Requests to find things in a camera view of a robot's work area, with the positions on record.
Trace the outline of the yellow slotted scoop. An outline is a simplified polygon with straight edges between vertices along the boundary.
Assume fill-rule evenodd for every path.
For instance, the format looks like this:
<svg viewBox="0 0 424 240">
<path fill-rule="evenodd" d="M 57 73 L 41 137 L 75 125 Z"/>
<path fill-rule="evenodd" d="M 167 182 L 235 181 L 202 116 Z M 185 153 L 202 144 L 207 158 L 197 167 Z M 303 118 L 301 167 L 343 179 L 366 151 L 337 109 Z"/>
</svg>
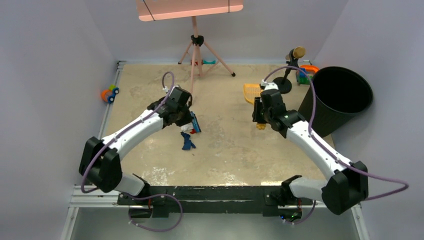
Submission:
<svg viewBox="0 0 424 240">
<path fill-rule="evenodd" d="M 263 109 L 260 101 L 261 92 L 262 89 L 259 83 L 245 83 L 243 85 L 243 96 L 246 102 L 253 105 L 252 121 L 258 130 L 264 130 L 267 123 L 261 113 Z"/>
</svg>

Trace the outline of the blue hand brush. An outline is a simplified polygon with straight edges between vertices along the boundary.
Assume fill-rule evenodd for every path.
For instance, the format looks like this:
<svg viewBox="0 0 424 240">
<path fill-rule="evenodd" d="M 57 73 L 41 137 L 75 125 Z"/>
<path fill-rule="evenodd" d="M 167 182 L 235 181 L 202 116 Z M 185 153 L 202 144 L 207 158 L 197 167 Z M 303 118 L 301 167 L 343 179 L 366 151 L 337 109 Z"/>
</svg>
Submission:
<svg viewBox="0 0 424 240">
<path fill-rule="evenodd" d="M 192 116 L 192 124 L 193 124 L 194 130 L 196 130 L 196 133 L 201 133 L 202 130 L 200 128 L 196 114 L 193 111 L 191 111 L 190 114 Z"/>
</svg>

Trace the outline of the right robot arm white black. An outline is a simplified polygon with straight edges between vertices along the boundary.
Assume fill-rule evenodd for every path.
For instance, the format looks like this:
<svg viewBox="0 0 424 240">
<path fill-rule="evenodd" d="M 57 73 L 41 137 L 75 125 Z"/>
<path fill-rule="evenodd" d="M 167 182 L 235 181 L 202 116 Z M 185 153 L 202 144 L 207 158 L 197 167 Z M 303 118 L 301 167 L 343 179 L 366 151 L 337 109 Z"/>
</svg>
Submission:
<svg viewBox="0 0 424 240">
<path fill-rule="evenodd" d="M 269 124 L 285 139 L 297 145 L 319 168 L 324 181 L 295 176 L 282 183 L 280 196 L 288 204 L 299 198 L 320 201 L 335 215 L 369 196 L 368 168 L 338 153 L 309 128 L 309 122 L 296 110 L 287 110 L 277 89 L 267 89 L 255 97 L 252 120 Z"/>
</svg>

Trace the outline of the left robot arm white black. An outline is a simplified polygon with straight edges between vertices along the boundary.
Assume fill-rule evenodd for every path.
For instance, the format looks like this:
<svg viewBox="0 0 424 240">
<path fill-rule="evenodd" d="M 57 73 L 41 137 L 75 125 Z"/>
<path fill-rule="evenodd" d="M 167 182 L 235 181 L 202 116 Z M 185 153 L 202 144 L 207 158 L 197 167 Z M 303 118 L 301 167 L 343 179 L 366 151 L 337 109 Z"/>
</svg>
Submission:
<svg viewBox="0 0 424 240">
<path fill-rule="evenodd" d="M 102 139 L 89 138 L 84 146 L 79 173 L 104 193 L 113 190 L 129 194 L 138 205 L 149 199 L 148 183 L 134 174 L 123 173 L 121 161 L 150 135 L 175 124 L 182 127 L 192 122 L 193 97 L 179 86 L 147 106 L 142 114 L 115 133 Z"/>
</svg>

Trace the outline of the white paper scrap far right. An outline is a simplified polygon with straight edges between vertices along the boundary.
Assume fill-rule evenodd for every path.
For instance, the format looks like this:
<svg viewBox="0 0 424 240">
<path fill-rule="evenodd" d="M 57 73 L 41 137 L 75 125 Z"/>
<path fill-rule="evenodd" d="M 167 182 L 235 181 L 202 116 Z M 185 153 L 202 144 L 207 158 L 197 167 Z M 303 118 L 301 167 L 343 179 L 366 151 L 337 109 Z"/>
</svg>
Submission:
<svg viewBox="0 0 424 240">
<path fill-rule="evenodd" d="M 192 123 L 185 124 L 180 127 L 182 132 L 191 132 L 194 129 L 194 126 Z"/>
</svg>

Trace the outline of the blue paper scrap under gripper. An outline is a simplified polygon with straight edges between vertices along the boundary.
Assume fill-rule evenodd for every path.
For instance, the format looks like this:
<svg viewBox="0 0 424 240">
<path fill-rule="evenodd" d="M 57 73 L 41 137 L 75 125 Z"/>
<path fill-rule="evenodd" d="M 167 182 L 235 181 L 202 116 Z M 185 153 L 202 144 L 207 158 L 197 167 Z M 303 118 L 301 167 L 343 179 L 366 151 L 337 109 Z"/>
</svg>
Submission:
<svg viewBox="0 0 424 240">
<path fill-rule="evenodd" d="M 191 135 L 189 133 L 180 132 L 180 135 L 183 137 L 183 151 L 189 151 L 191 149 L 196 149 L 196 145 L 191 140 Z"/>
</svg>

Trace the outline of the colourful block toy orange arch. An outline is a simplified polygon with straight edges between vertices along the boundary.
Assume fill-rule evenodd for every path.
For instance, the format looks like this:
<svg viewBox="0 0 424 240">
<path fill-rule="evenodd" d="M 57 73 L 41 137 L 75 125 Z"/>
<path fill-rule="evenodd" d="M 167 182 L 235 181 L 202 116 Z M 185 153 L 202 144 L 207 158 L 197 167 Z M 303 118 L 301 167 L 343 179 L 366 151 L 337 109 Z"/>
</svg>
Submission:
<svg viewBox="0 0 424 240">
<path fill-rule="evenodd" d="M 300 69 L 302 71 L 296 71 L 296 83 L 298 86 L 309 85 L 310 80 L 320 70 L 317 66 L 314 65 L 301 65 Z"/>
</svg>

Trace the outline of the red teal toy behind tripod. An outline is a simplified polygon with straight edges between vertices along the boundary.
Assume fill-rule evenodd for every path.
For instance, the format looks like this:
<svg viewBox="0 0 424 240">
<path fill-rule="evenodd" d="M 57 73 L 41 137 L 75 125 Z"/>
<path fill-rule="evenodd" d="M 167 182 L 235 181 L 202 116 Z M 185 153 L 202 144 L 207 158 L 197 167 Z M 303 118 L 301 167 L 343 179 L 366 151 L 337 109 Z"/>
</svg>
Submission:
<svg viewBox="0 0 424 240">
<path fill-rule="evenodd" d="M 216 63 L 217 63 L 217 61 L 216 61 L 216 60 L 211 60 L 211 61 L 202 60 L 202 61 L 201 61 L 201 64 L 202 64 L 202 65 L 215 65 Z M 194 65 L 195 65 L 195 66 L 197 66 L 197 65 L 198 65 L 198 61 L 197 61 L 197 60 L 194 62 Z"/>
</svg>

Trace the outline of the orange green toy car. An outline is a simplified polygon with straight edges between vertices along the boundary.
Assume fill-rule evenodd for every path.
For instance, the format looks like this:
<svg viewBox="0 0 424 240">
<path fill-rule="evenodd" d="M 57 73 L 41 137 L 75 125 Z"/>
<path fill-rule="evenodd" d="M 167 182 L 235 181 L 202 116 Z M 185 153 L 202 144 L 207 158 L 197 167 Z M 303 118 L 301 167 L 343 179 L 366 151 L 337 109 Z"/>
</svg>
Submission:
<svg viewBox="0 0 424 240">
<path fill-rule="evenodd" d="M 108 103 L 112 104 L 115 101 L 116 95 L 119 94 L 120 89 L 116 85 L 110 85 L 108 89 L 105 89 L 101 92 L 101 99 Z"/>
</svg>

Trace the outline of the black trash bin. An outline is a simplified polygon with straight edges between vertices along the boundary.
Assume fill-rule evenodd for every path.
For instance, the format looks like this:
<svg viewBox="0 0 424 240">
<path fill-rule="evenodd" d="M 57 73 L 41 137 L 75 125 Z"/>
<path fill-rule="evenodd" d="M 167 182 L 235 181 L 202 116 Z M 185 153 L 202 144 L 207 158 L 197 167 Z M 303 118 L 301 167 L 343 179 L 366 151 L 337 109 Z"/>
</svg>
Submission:
<svg viewBox="0 0 424 240">
<path fill-rule="evenodd" d="M 312 129 L 322 138 L 365 112 L 373 103 L 369 83 L 358 73 L 340 66 L 320 69 L 312 78 L 316 106 Z"/>
</svg>

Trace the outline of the pink tripod stand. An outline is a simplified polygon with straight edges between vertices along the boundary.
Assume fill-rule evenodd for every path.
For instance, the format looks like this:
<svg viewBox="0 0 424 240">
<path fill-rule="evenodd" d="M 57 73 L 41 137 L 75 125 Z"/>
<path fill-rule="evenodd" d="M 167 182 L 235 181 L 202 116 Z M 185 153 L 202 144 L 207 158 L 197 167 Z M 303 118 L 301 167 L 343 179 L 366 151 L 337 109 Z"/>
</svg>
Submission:
<svg viewBox="0 0 424 240">
<path fill-rule="evenodd" d="M 223 61 L 223 59 L 218 55 L 218 53 L 209 45 L 203 35 L 199 34 L 197 17 L 191 16 L 192 30 L 193 35 L 190 36 L 190 41 L 186 47 L 184 53 L 182 54 L 180 60 L 177 62 L 178 65 L 181 65 L 186 58 L 186 55 L 191 56 L 190 60 L 190 93 L 194 93 L 194 83 L 195 83 L 195 68 L 197 68 L 198 76 L 202 78 L 206 73 L 210 72 L 217 64 L 223 65 L 223 67 L 230 73 L 232 77 L 236 76 L 236 73 Z M 201 47 L 205 46 L 217 59 L 217 61 L 211 66 L 206 72 L 203 71 L 203 65 L 205 63 L 202 54 Z"/>
</svg>

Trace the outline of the pink light panel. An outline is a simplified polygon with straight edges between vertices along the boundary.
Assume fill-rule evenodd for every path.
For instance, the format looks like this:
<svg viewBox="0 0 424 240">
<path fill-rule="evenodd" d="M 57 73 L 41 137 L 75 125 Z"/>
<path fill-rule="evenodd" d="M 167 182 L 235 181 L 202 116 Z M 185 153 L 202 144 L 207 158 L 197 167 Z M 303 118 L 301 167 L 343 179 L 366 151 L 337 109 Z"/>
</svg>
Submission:
<svg viewBox="0 0 424 240">
<path fill-rule="evenodd" d="M 137 0 L 140 21 L 159 21 L 241 11 L 243 0 Z"/>
</svg>

